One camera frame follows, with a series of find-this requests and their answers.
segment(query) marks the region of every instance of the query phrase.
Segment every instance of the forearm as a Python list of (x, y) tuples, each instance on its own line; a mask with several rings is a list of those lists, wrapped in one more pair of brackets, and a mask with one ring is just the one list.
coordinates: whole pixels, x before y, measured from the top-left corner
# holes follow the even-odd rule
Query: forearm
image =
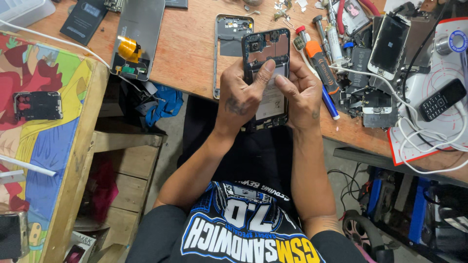
[(211, 133), (205, 143), (162, 186), (154, 203), (188, 210), (203, 194), (234, 139)]
[(328, 180), (320, 126), (293, 132), (291, 191), (301, 220), (336, 214), (335, 197)]

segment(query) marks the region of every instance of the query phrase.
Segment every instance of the blue marker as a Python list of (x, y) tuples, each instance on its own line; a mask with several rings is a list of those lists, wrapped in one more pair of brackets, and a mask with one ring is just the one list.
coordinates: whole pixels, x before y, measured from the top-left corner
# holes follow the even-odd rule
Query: blue marker
[(334, 120), (339, 119), (340, 115), (338, 114), (338, 111), (336, 111), (335, 105), (333, 104), (333, 101), (331, 101), (330, 95), (328, 95), (325, 85), (322, 85), (322, 99), (323, 99), (323, 102), (325, 103), (325, 106), (327, 106), (327, 109), (330, 112), (331, 117)]

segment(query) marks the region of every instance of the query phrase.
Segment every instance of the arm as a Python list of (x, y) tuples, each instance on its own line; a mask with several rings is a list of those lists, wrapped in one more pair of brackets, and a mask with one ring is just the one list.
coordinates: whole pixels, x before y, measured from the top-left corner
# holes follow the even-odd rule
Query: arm
[(322, 83), (304, 63), (292, 60), (290, 80), (278, 76), (276, 85), (290, 102), (294, 141), (291, 192), (303, 231), (308, 238), (325, 230), (341, 233), (323, 156)]
[(213, 132), (205, 143), (163, 184), (153, 208), (174, 205), (188, 210), (203, 194), (242, 125), (256, 113), (275, 62), (260, 69), (254, 83), (243, 81), (242, 59), (221, 76), (221, 98)]

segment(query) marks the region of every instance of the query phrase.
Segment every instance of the wooden desk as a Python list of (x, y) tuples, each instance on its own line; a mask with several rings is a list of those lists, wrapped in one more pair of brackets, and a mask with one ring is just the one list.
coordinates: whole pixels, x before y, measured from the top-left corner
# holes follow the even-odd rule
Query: wooden desk
[[(311, 21), (317, 15), (325, 15), (325, 10), (316, 9), (316, 0), (308, 0), (309, 5), (301, 13), (299, 5), (293, 4), (294, 10), (289, 10), (291, 23), (296, 27), (306, 26), (306, 31), (313, 39), (319, 40), (318, 32), (312, 27)], [(386, 0), (373, 0), (376, 7), (383, 11)], [(65, 19), (67, 10), (75, 1), (63, 0), (56, 4), (57, 11), (31, 25), (29, 28), (50, 36), (73, 41), (59, 32)], [(250, 11), (259, 10), (261, 15), (252, 15), (255, 19), (255, 31), (284, 27), (282, 20), (275, 22), (273, 14), (274, 0), (264, 0), (259, 7), (251, 7)], [(190, 94), (212, 99), (212, 72), (214, 54), (214, 20), (217, 14), (243, 15), (247, 13), (242, 0), (190, 0), (189, 9), (167, 8), (164, 11), (159, 35), (158, 47), (154, 59), (151, 80), (164, 85), (175, 87)], [(100, 29), (94, 34), (89, 47), (96, 54), (110, 63), (114, 48), (114, 39), (117, 35), (119, 16), (108, 12)], [(82, 50), (66, 44), (58, 43), (47, 38), (41, 38), (30, 33), (21, 34), (59, 46), (71, 52), (82, 54)], [(292, 51), (291, 56), (299, 58), (297, 52)], [(236, 58), (218, 61), (218, 78)], [(391, 157), (390, 146), (386, 133), (382, 129), (370, 129), (362, 126), (360, 118), (351, 119), (348, 115), (340, 113), (341, 119), (333, 121), (325, 107), (322, 107), (321, 122), (324, 137), (341, 141), (350, 146), (372, 153)], [(438, 170), (458, 166), (468, 159), (466, 153), (438, 153), (436, 155), (412, 162), (427, 170)], [(468, 182), (468, 167), (448, 173), (447, 176)]]

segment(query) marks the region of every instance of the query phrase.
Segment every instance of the plastic container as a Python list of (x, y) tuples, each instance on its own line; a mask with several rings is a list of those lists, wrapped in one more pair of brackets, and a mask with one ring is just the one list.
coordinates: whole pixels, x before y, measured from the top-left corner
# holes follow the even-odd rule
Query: plastic container
[[(0, 0), (0, 20), (20, 27), (27, 27), (55, 12), (51, 0)], [(17, 29), (3, 25), (0, 30), (17, 32)]]

